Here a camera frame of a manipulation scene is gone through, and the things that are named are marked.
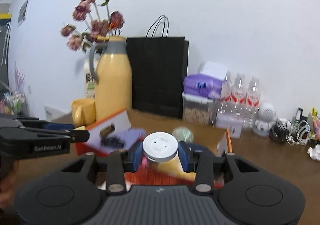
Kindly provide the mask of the person's left hand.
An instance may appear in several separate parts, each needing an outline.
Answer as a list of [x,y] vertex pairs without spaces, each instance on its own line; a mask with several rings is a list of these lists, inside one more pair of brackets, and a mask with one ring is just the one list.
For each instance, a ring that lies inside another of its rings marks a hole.
[[0,208],[7,207],[12,199],[13,188],[16,182],[20,162],[18,160],[12,163],[12,168],[8,175],[1,179]]

